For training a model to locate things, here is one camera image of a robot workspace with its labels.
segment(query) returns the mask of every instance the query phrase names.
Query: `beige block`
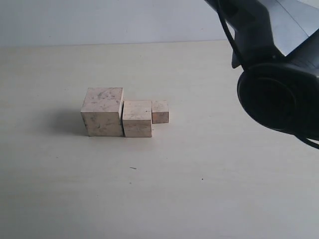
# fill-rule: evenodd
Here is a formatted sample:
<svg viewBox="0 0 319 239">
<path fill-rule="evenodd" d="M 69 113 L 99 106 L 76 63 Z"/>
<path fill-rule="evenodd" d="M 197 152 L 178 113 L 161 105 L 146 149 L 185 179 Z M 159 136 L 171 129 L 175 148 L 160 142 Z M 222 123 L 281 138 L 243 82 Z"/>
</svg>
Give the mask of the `beige block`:
<svg viewBox="0 0 319 239">
<path fill-rule="evenodd" d="M 167 101 L 152 101 L 153 123 L 168 123 L 169 110 Z"/>
<path fill-rule="evenodd" d="M 152 102 L 125 101 L 123 109 L 125 137 L 152 136 Z"/>
<path fill-rule="evenodd" d="M 89 136 L 123 136 L 123 88 L 89 88 L 81 115 Z"/>
</svg>

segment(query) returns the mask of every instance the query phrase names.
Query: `cube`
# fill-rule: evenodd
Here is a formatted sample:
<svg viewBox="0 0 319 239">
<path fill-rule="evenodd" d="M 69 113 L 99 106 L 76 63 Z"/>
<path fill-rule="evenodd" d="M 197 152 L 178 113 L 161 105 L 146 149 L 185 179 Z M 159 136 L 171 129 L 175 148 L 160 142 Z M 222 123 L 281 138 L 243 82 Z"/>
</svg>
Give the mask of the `cube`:
<svg viewBox="0 0 319 239">
<path fill-rule="evenodd" d="M 169 111 L 167 101 L 152 101 L 153 123 L 168 123 Z"/>
<path fill-rule="evenodd" d="M 89 136 L 123 136 L 123 88 L 89 88 L 81 115 Z"/>
<path fill-rule="evenodd" d="M 124 101 L 123 128 L 125 137 L 151 137 L 152 102 Z"/>
</svg>

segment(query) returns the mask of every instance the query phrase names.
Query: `speckled block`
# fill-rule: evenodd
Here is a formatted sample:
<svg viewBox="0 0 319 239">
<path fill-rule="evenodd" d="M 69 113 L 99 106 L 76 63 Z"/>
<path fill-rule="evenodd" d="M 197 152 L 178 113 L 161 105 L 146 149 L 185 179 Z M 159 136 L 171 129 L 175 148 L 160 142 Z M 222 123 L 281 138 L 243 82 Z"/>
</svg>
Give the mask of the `speckled block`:
<svg viewBox="0 0 319 239">
<path fill-rule="evenodd" d="M 123 136 L 123 88 L 89 88 L 81 115 L 89 136 Z"/>
<path fill-rule="evenodd" d="M 123 128 L 125 137 L 151 137 L 152 102 L 124 101 Z"/>
<path fill-rule="evenodd" d="M 152 101 L 153 123 L 168 123 L 169 110 L 167 101 Z"/>
</svg>

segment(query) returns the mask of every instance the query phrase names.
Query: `wall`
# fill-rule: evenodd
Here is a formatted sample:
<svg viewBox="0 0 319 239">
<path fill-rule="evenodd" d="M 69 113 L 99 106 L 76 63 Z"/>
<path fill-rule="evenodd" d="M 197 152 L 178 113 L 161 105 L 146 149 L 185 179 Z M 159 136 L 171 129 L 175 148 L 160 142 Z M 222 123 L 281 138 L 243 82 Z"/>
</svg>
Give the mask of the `wall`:
<svg viewBox="0 0 319 239">
<path fill-rule="evenodd" d="M 0 46 L 215 39 L 224 33 L 204 0 L 0 0 Z"/>
</svg>

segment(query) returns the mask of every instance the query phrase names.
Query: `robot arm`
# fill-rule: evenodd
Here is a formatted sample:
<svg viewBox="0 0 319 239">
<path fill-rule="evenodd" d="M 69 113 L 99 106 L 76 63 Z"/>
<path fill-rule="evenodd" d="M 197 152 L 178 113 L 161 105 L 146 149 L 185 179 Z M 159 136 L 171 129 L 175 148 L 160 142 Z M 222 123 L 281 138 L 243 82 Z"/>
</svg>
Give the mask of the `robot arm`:
<svg viewBox="0 0 319 239">
<path fill-rule="evenodd" d="M 319 139 L 319 9 L 297 0 L 206 0 L 235 30 L 245 111 L 270 129 Z"/>
</svg>

